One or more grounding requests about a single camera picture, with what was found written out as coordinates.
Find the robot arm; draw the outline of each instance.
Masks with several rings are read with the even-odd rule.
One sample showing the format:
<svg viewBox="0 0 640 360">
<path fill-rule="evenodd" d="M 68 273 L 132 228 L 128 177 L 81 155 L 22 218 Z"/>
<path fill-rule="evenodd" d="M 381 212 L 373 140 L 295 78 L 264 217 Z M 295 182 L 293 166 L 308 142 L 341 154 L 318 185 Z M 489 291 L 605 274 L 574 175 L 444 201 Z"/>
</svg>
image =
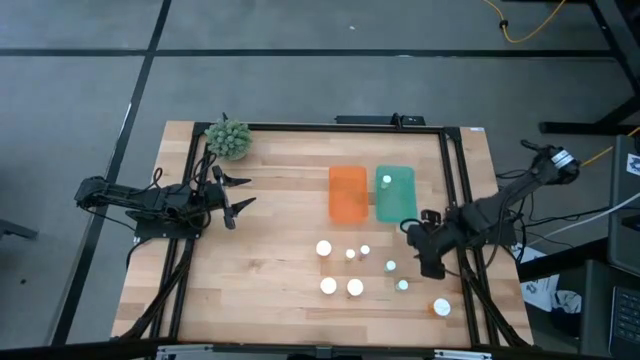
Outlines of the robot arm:
<svg viewBox="0 0 640 360">
<path fill-rule="evenodd" d="M 407 243 L 418 250 L 422 276 L 443 279 L 442 256 L 457 246 L 482 245 L 494 235 L 505 211 L 544 185 L 569 184 L 580 165 L 566 150 L 551 145 L 522 145 L 537 152 L 529 170 L 493 196 L 448 209 L 442 224 L 425 222 L 407 229 Z"/>
<path fill-rule="evenodd" d="M 212 172 L 215 183 L 206 181 L 198 190 L 181 184 L 136 189 L 109 183 L 100 176 L 90 177 L 80 184 L 75 200 L 85 210 L 106 205 L 130 209 L 126 214 L 138 223 L 135 235 L 141 238 L 194 235 L 203 228 L 195 225 L 196 219 L 218 209 L 224 212 L 225 226 L 235 229 L 234 218 L 256 198 L 229 204 L 225 187 L 251 180 L 231 178 L 219 166 L 214 166 Z"/>
</svg>

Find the wire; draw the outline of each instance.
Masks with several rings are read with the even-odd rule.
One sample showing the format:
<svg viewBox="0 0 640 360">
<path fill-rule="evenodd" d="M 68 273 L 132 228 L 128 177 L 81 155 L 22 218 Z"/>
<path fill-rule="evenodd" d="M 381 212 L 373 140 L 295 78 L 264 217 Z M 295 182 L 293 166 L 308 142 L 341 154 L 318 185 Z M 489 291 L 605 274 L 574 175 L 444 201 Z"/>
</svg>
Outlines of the wire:
<svg viewBox="0 0 640 360">
<path fill-rule="evenodd" d="M 142 194 L 146 191 L 148 191 L 149 189 L 151 189 L 152 187 L 156 187 L 156 188 L 160 188 L 160 184 L 158 184 L 158 181 L 160 180 L 160 178 L 162 177 L 162 174 L 164 173 L 164 170 L 162 170 L 161 167 L 158 167 L 157 169 L 155 169 L 153 171 L 153 178 L 151 180 L 151 184 L 149 184 L 149 186 L 147 186 L 144 189 L 138 190 L 138 191 L 134 191 L 129 193 L 129 195 L 138 195 L 138 194 Z"/>
<path fill-rule="evenodd" d="M 635 200 L 635 199 L 637 199 L 639 197 L 640 197 L 640 192 L 635 194 L 635 195 L 633 195 L 632 197 L 628 198 L 627 200 L 623 201 L 622 203 L 616 205 L 615 207 L 607 210 L 606 212 L 603 212 L 602 214 L 598 214 L 596 216 L 592 216 L 592 217 L 588 218 L 587 220 L 583 220 L 583 221 L 580 221 L 579 223 L 571 224 L 571 225 L 565 226 L 565 227 L 563 227 L 561 229 L 552 231 L 552 232 L 548 233 L 547 235 L 545 235 L 544 237 L 545 238 L 549 238 L 549 237 L 551 237 L 553 235 L 557 235 L 557 234 L 559 234 L 561 232 L 565 232 L 565 231 L 567 231 L 569 229 L 572 229 L 572 228 L 574 228 L 576 226 L 584 225 L 584 224 L 589 223 L 589 222 L 591 222 L 593 220 L 596 220 L 596 219 L 599 219 L 599 218 L 601 218 L 603 216 L 609 215 L 610 213 L 620 209 L 621 207 L 627 205 L 628 203 L 632 202 L 633 200 Z"/>
<path fill-rule="evenodd" d="M 627 136 L 631 137 L 631 136 L 633 136 L 633 134 L 637 133 L 638 131 L 640 131 L 640 126 L 635 128 L 632 132 L 628 133 Z M 594 161 L 600 159 L 601 157 L 603 157 L 605 154 L 607 154 L 611 150 L 613 150 L 613 146 L 609 146 L 608 148 L 606 148 L 606 149 L 602 150 L 601 152 L 597 153 L 596 155 L 594 155 L 591 159 L 583 162 L 581 167 L 585 167 L 585 166 L 591 165 L 591 163 L 593 163 Z"/>
<path fill-rule="evenodd" d="M 511 171 L 507 171 L 507 172 L 496 174 L 496 177 L 498 179 L 517 179 L 520 176 L 522 176 L 524 173 L 526 173 L 527 171 L 528 170 L 525 170 L 525 169 L 516 169 L 516 170 L 511 170 Z"/>
<path fill-rule="evenodd" d="M 516 257 L 513 256 L 513 252 L 511 252 L 511 249 L 509 249 L 509 247 L 507 245 L 500 245 L 500 246 L 502 246 L 502 248 L 507 252 L 507 254 L 509 254 L 509 256 L 511 256 L 513 261 L 516 261 Z"/>
<path fill-rule="evenodd" d="M 550 223 L 550 222 L 553 222 L 553 221 L 558 221 L 558 220 L 578 221 L 578 220 L 580 220 L 580 217 L 582 217 L 582 216 L 596 214 L 596 213 L 599 213 L 599 212 L 607 211 L 608 209 L 609 209 L 609 207 L 602 207 L 602 208 L 599 208 L 599 209 L 584 211 L 584 212 L 576 213 L 576 214 L 570 214 L 570 215 L 565 215 L 565 216 L 547 217 L 547 218 L 544 218 L 544 219 L 537 220 L 537 222 L 534 222 L 532 224 L 527 224 L 525 227 L 540 226 L 542 224 L 547 224 L 547 223 Z"/>
<path fill-rule="evenodd" d="M 126 267 L 125 267 L 125 269 L 129 269 L 129 262 L 131 261 L 131 255 L 133 255 L 133 252 L 134 252 L 134 251 L 135 251 L 139 246 L 141 246 L 141 245 L 143 245 L 143 244 L 146 244 L 146 243 L 147 243 L 147 241 L 149 241 L 149 240 L 151 240 L 151 239 L 144 239 L 144 240 L 140 239 L 140 241 L 139 241 L 137 244 L 135 244 L 135 245 L 133 245 L 133 247 L 131 247 L 131 249 L 130 249 L 130 250 L 129 250 L 129 252 L 127 253 L 127 261 L 126 261 Z"/>
<path fill-rule="evenodd" d="M 196 165 L 193 167 L 193 176 L 191 178 L 189 178 L 187 181 L 184 181 L 182 183 L 182 186 L 180 186 L 177 190 L 168 192 L 168 194 L 177 194 L 180 191 L 182 191 L 182 189 L 184 189 L 185 187 L 187 187 L 189 184 L 191 184 L 192 181 L 195 181 L 196 184 L 201 185 L 200 182 L 198 181 L 198 178 L 205 173 L 207 170 L 209 170 L 209 168 L 211 167 L 211 165 L 213 165 L 213 163 L 216 161 L 216 159 L 218 158 L 218 155 L 216 155 L 215 153 L 209 155 L 209 156 L 203 156 L 200 160 L 198 160 L 198 162 L 196 163 Z"/>
<path fill-rule="evenodd" d="M 567 244 L 567 243 L 564 243 L 564 242 L 562 242 L 562 241 L 549 240 L 549 239 L 547 239 L 546 237 L 544 237 L 544 236 L 542 236 L 542 235 L 539 235 L 539 234 L 536 234 L 536 233 L 531 232 L 531 231 L 522 231 L 522 230 L 520 230 L 520 229 L 515 229 L 515 230 L 516 230 L 516 231 L 520 231 L 520 232 L 522 232 L 522 235 L 523 235 L 523 236 L 524 236 L 525 234 L 529 234 L 529 235 L 533 235 L 533 236 L 538 237 L 538 239 L 537 239 L 537 240 L 532 241 L 532 242 L 531 242 L 531 244 L 529 244 L 529 246 L 531 246 L 531 245 L 533 245 L 533 244 L 537 244 L 537 243 L 539 243 L 540 241 L 544 240 L 544 241 L 548 241 L 548 242 L 553 243 L 553 244 L 564 245 L 564 246 L 570 247 L 570 248 L 572 248 L 572 249 L 574 248 L 574 246 L 573 246 L 573 245 L 571 245 L 571 244 Z M 523 251 L 521 251 L 521 252 L 520 252 L 521 254 L 523 254 L 523 253 L 524 253 L 524 248 L 525 248 L 525 247 L 526 247 L 526 245 L 524 245 L 524 243 L 523 243 L 523 246 L 522 246 L 522 250 L 523 250 Z"/>
<path fill-rule="evenodd" d="M 416 223 L 418 225 L 422 225 L 422 221 L 415 219 L 415 218 L 410 218 L 410 219 L 404 219 L 400 222 L 400 231 L 402 231 L 403 233 L 407 234 L 407 231 L 409 230 L 409 228 L 405 229 L 404 225 L 408 224 L 408 223 Z"/>
<path fill-rule="evenodd" d="M 122 222 L 122 221 L 120 221 L 120 220 L 116 220 L 116 219 L 114 219 L 114 218 L 110 218 L 110 217 L 108 217 L 107 215 L 98 214 L 97 212 L 95 212 L 95 211 L 91 211 L 91 210 L 89 210 L 89 209 L 83 209 L 83 210 L 84 210 L 84 211 L 86 211 L 86 212 L 88 212 L 89 214 L 93 214 L 93 215 L 98 216 L 98 217 L 101 217 L 101 218 L 103 218 L 103 219 L 111 220 L 111 221 L 113 221 L 114 223 L 116 223 L 116 224 L 120 224 L 120 225 L 122 225 L 122 226 L 124 226 L 124 227 L 128 228 L 129 230 L 131 230 L 131 231 L 133 231 L 133 232 L 135 232 L 135 231 L 136 231 L 136 229 L 134 229 L 134 228 L 132 228 L 131 226 L 129 226 L 129 225 L 127 225 L 127 224 L 123 223 L 123 222 Z"/>
<path fill-rule="evenodd" d="M 560 8 L 562 8 L 562 5 L 564 5 L 564 3 L 567 2 L 567 0 L 562 0 L 560 2 L 560 4 L 558 4 L 558 6 L 556 6 L 555 10 L 553 10 L 551 15 L 549 15 L 549 17 L 547 17 L 547 19 L 545 21 L 543 21 L 542 24 L 540 24 L 540 26 L 538 26 L 535 30 L 533 30 L 529 35 L 527 35 L 527 36 L 525 36 L 525 37 L 523 37 L 521 39 L 514 40 L 511 37 L 509 37 L 509 33 L 507 32 L 507 26 L 509 25 L 509 23 L 504 18 L 504 14 L 500 10 L 500 8 L 497 7 L 490 0 L 482 0 L 482 1 L 487 3 L 489 6 L 491 6 L 498 13 L 498 16 L 500 16 L 500 28 L 502 28 L 502 33 L 504 34 L 505 39 L 507 39 L 507 41 L 512 43 L 512 44 L 525 42 L 525 41 L 531 39 L 532 37 L 534 37 L 540 30 L 542 30 L 545 26 L 547 26 L 547 24 L 551 21 L 551 19 L 553 19 L 556 16 L 558 11 L 560 11 Z"/>
<path fill-rule="evenodd" d="M 510 198 L 511 198 L 511 195 L 508 195 L 504 200 L 502 200 L 502 204 L 500 204 L 500 216 L 498 217 L 498 236 L 496 236 L 495 238 L 496 243 L 493 245 L 493 251 L 491 252 L 489 261 L 487 261 L 487 263 L 483 266 L 483 269 L 480 270 L 479 266 L 476 265 L 476 267 L 478 267 L 478 273 L 487 271 L 487 269 L 489 269 L 489 266 L 491 266 L 491 264 L 493 263 L 493 260 L 496 258 L 496 254 L 498 253 L 498 248 L 500 247 L 500 240 L 502 240 L 502 224 L 504 222 L 504 214 L 506 212 L 505 208 Z"/>
<path fill-rule="evenodd" d="M 516 258 L 516 264 L 520 265 L 520 263 L 522 262 L 522 258 L 524 257 L 524 249 L 527 247 L 527 232 L 525 231 L 525 226 L 524 226 L 524 221 L 522 220 L 522 218 L 520 218 L 520 224 L 522 224 L 521 227 L 521 231 L 522 231 L 522 251 L 520 251 L 520 253 L 518 254 L 518 257 Z"/>
</svg>

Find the small white bottle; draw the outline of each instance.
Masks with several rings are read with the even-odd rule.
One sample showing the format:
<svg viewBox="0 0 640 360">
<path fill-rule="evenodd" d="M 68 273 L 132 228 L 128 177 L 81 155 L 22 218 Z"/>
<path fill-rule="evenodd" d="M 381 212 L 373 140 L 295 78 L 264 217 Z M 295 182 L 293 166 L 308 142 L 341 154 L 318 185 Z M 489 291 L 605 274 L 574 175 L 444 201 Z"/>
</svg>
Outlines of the small white bottle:
<svg viewBox="0 0 640 360">
<path fill-rule="evenodd" d="M 384 175 L 382 177 L 382 181 L 380 182 L 380 188 L 381 189 L 386 189 L 386 188 L 389 187 L 389 185 L 391 185 L 391 176 Z"/>
<path fill-rule="evenodd" d="M 318 241 L 318 245 L 316 245 L 316 253 L 318 256 L 329 256 L 331 254 L 331 243 L 327 240 Z"/>
<path fill-rule="evenodd" d="M 360 260 L 366 258 L 370 252 L 371 252 L 371 248 L 369 247 L 369 245 L 360 246 Z"/>
<path fill-rule="evenodd" d="M 326 295 L 331 295 L 336 292 L 338 284 L 334 278 L 324 278 L 320 282 L 320 290 Z"/>
<path fill-rule="evenodd" d="M 362 284 L 362 281 L 358 279 L 351 279 L 347 283 L 347 292 L 349 292 L 350 296 L 360 296 L 363 291 L 364 285 Z"/>
<path fill-rule="evenodd" d="M 398 291 L 405 291 L 408 288 L 409 288 L 409 283 L 407 282 L 407 280 L 400 280 L 396 284 L 396 290 Z"/>
<path fill-rule="evenodd" d="M 449 313 L 451 313 L 451 305 L 449 305 L 449 302 L 447 300 L 442 298 L 437 299 L 433 302 L 432 309 L 433 312 L 439 316 L 447 316 L 449 315 Z"/>
<path fill-rule="evenodd" d="M 396 269 L 396 262 L 393 260 L 387 261 L 387 263 L 384 265 L 384 272 L 392 272 L 395 269 Z"/>
<path fill-rule="evenodd" d="M 356 251 L 353 249 L 347 249 L 347 251 L 345 252 L 345 256 L 347 258 L 347 261 L 351 261 L 356 257 Z"/>
</svg>

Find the orange object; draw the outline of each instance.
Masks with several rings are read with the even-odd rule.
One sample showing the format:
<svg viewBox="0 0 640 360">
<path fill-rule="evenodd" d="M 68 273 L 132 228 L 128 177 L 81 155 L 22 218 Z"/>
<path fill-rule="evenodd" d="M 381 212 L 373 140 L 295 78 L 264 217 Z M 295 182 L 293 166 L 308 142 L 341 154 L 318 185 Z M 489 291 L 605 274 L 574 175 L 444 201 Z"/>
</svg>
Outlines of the orange object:
<svg viewBox="0 0 640 360">
<path fill-rule="evenodd" d="M 336 224 L 359 224 L 367 220 L 369 194 L 366 168 L 329 168 L 329 217 Z"/>
</svg>

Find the green container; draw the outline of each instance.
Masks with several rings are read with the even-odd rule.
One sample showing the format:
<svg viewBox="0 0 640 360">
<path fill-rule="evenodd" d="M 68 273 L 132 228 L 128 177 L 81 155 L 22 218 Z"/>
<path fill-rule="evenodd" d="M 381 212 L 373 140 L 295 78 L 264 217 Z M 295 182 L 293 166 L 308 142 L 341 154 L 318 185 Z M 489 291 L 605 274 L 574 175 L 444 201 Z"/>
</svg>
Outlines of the green container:
<svg viewBox="0 0 640 360">
<path fill-rule="evenodd" d="M 391 182 L 383 183 L 390 176 Z M 415 171 L 407 166 L 381 165 L 376 169 L 376 218 L 383 223 L 400 223 L 416 218 Z"/>
</svg>

